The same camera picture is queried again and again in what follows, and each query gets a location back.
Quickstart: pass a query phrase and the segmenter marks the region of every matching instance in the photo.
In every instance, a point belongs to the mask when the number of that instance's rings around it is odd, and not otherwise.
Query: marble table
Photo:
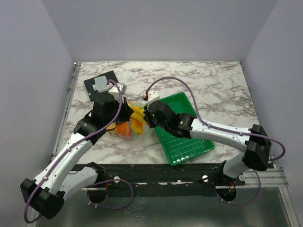
[[[92,109],[84,80],[113,70],[119,82],[127,85],[129,101],[141,101],[142,93],[156,79],[174,76],[192,88],[201,116],[209,121],[236,127],[258,124],[257,114],[247,87],[241,65],[230,62],[89,62],[81,65],[79,78],[68,115],[61,147],[73,132],[76,123]],[[163,80],[154,87],[160,97],[185,92],[187,89],[174,80]],[[186,163],[221,163],[238,154],[229,146],[216,143],[215,150]],[[163,148],[155,132],[136,140],[117,135],[104,135],[78,163],[99,164],[166,164]]]

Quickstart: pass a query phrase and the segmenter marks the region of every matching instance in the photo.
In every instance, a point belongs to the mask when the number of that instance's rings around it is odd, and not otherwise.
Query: cable
[[[122,182],[126,183],[129,186],[129,188],[131,190],[131,197],[130,197],[129,201],[125,205],[120,206],[120,207],[108,207],[108,206],[104,206],[104,205],[99,205],[97,203],[93,203],[92,201],[90,201],[89,194],[87,194],[87,199],[89,200],[89,204],[93,204],[93,205],[95,205],[95,207],[101,207],[101,208],[110,209],[110,210],[122,209],[124,207],[127,207],[129,204],[131,204],[131,202],[133,201],[133,198],[134,198],[134,191],[133,191],[133,188],[132,188],[131,184],[129,182],[127,182],[126,180],[110,179],[110,180],[94,183],[91,186],[96,186],[96,185],[99,185],[99,184],[108,183],[108,182],[112,182],[112,181],[122,181]]]
[[[244,203],[235,203],[235,202],[230,202],[230,201],[226,201],[224,199],[221,198],[221,196],[219,194],[217,194],[217,196],[219,197],[219,199],[224,202],[224,203],[227,203],[229,205],[234,205],[234,206],[243,206],[243,205],[248,205],[248,204],[251,204],[253,203],[254,201],[256,201],[259,196],[261,195],[261,190],[262,190],[262,186],[261,186],[261,180],[260,180],[260,177],[258,175],[258,173],[254,170],[255,174],[257,175],[257,179],[258,179],[258,182],[259,182],[259,187],[258,187],[258,193],[257,195],[250,201],[248,202],[244,202]]]
[[[73,143],[69,148],[67,148],[63,154],[55,161],[55,163],[53,164],[53,166],[49,169],[49,171],[46,173],[45,175],[45,178],[47,179],[49,177],[49,175],[52,173],[52,171],[56,168],[56,166],[58,165],[58,163],[64,158],[64,156],[70,151],[72,150],[75,146],[79,145],[80,143],[82,143],[83,141],[89,139],[90,137],[100,133],[101,131],[103,130],[106,130],[106,128],[111,125],[115,120],[116,118],[118,117],[120,111],[121,111],[121,108],[122,108],[122,94],[121,94],[121,91],[119,89],[119,86],[116,82],[114,82],[112,79],[109,79],[107,81],[108,83],[112,83],[114,86],[116,86],[117,90],[118,90],[118,93],[119,93],[119,107],[118,107],[118,111],[117,113],[115,114],[114,118],[107,124],[105,125],[103,128],[99,129],[98,131],[95,131],[94,133],[80,139],[79,141]],[[38,191],[38,189],[41,187],[41,185],[45,182],[45,179],[42,179],[41,182],[37,185],[37,187],[33,190],[33,192],[30,194],[26,204],[25,204],[25,209],[24,209],[24,214],[23,214],[23,218],[24,218],[24,221],[28,224],[31,224],[31,223],[34,223],[35,221],[37,221],[39,218],[41,218],[41,214],[39,214],[39,216],[33,220],[28,220],[27,218],[27,211],[28,211],[28,207],[29,207],[29,204],[31,202],[31,200],[33,199],[35,193]]]
[[[238,134],[240,135],[240,132],[239,131],[234,131],[234,130],[230,130],[230,129],[225,129],[225,128],[221,128],[221,127],[218,127],[218,126],[214,126],[214,125],[209,125],[207,122],[205,122],[200,114],[199,114],[199,109],[198,109],[198,106],[197,106],[197,103],[196,103],[196,99],[195,99],[195,96],[194,96],[194,93],[192,92],[192,90],[190,89],[190,87],[187,85],[187,83],[185,83],[184,81],[182,81],[181,79],[179,78],[176,78],[176,77],[162,77],[160,79],[157,79],[156,81],[154,81],[146,90],[146,95],[148,95],[148,91],[151,89],[152,86],[154,86],[154,84],[156,84],[157,82],[159,82],[160,80],[163,80],[163,79],[175,79],[179,82],[181,82],[182,84],[184,84],[186,86],[186,88],[188,89],[188,91],[190,92],[190,95],[193,99],[193,102],[194,102],[194,106],[195,106],[195,110],[196,110],[196,113],[197,113],[197,117],[198,119],[200,120],[200,122],[202,122],[203,124],[205,124],[207,127],[209,128],[214,128],[214,129],[217,129],[217,130],[220,130],[220,131],[224,131],[224,132],[228,132],[228,133],[233,133],[233,134]],[[286,153],[286,148],[284,146],[284,144],[274,138],[270,138],[268,136],[263,136],[263,135],[259,135],[259,134],[255,134],[255,133],[248,133],[248,132],[243,132],[242,135],[245,135],[245,136],[255,136],[255,137],[260,137],[260,138],[263,138],[263,139],[267,139],[267,140],[271,140],[277,144],[279,144],[281,147],[282,147],[282,154],[275,157],[275,158],[272,158],[270,159],[269,161],[275,161],[275,160],[278,160],[280,158],[282,158],[285,153]]]

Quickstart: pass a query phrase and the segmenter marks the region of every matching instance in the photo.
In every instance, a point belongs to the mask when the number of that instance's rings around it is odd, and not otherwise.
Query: green tray
[[[195,110],[184,92],[162,98],[161,101],[167,103],[177,114],[187,113],[196,115]],[[165,151],[166,157],[172,166],[214,149],[214,143],[210,140],[177,138],[160,127],[156,127],[155,131]]]

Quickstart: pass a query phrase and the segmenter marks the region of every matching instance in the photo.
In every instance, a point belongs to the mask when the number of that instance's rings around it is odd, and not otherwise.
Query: wall
[[[284,167],[303,225],[303,1],[278,0],[249,51],[243,71],[261,123],[287,149]],[[280,148],[274,147],[278,154]]]
[[[0,225],[20,226],[20,184],[50,160],[73,61],[39,0],[0,7]]]
[[[42,0],[75,61],[243,61],[276,0]]]

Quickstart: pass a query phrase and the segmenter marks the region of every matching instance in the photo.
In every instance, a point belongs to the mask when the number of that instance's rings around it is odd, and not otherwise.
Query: green plastic bin
[[[177,114],[187,113],[196,115],[195,110],[184,92],[162,98],[161,101],[167,103]],[[166,157],[172,166],[214,149],[214,143],[210,140],[177,138],[160,127],[156,127],[155,131],[165,151]]]

